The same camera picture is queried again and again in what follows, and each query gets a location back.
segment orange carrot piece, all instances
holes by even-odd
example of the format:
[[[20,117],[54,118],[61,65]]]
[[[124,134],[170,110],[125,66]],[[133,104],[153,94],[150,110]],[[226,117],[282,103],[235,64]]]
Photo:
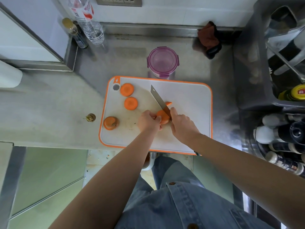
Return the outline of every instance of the orange carrot piece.
[[[124,101],[124,107],[127,110],[135,110],[138,106],[138,101],[136,98],[134,97],[128,97],[126,98],[126,100]]]
[[[156,115],[161,116],[161,125],[167,124],[170,121],[170,117],[163,110],[158,111]]]
[[[133,87],[132,84],[126,83],[121,86],[120,93],[122,94],[122,96],[128,97],[132,95],[134,90],[135,88]]]
[[[119,126],[119,123],[119,119],[116,117],[106,117],[104,119],[103,125],[107,130],[114,130],[116,127]]]

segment kitchen knife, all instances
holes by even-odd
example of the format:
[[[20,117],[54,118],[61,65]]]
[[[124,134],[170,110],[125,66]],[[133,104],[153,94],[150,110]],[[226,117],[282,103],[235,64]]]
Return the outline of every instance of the kitchen knife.
[[[155,88],[151,85],[150,87],[150,92],[154,96],[155,100],[158,102],[160,107],[162,108],[163,111],[170,117],[170,121],[172,121],[171,115],[170,115],[170,109],[167,107],[165,102],[162,100],[162,98],[159,96]]]

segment purple container lid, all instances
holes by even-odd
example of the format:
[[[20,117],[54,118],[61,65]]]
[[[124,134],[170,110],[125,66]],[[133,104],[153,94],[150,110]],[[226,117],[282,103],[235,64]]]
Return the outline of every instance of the purple container lid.
[[[157,47],[147,57],[147,67],[159,75],[169,75],[179,66],[179,57],[169,47]]]

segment cutting board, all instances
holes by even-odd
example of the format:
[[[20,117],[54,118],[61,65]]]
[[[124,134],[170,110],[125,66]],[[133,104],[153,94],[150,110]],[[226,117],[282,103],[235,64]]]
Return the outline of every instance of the cutting board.
[[[138,100],[139,105],[133,111],[124,108],[126,97],[121,95],[119,88],[125,83],[131,83],[135,88],[131,96]],[[161,110],[150,93],[151,85],[165,102],[173,103],[169,108],[175,107],[178,114],[189,116],[202,134],[212,137],[212,90],[208,85],[175,80],[115,76],[108,82],[99,130],[99,139],[103,145],[125,148],[140,133],[137,123],[141,113],[147,109],[155,113]],[[104,119],[109,116],[114,116],[120,121],[120,125],[111,131],[103,127]],[[162,131],[157,133],[150,150],[195,155],[193,150],[173,136],[170,124],[163,125]]]

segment left hand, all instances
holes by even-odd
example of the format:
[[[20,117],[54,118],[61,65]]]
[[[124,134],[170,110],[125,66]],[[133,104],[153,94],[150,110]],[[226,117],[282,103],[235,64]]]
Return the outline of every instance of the left hand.
[[[144,111],[138,121],[138,127],[141,132],[144,130],[151,130],[154,133],[162,130],[160,126],[161,116],[158,116],[152,113],[149,110]]]

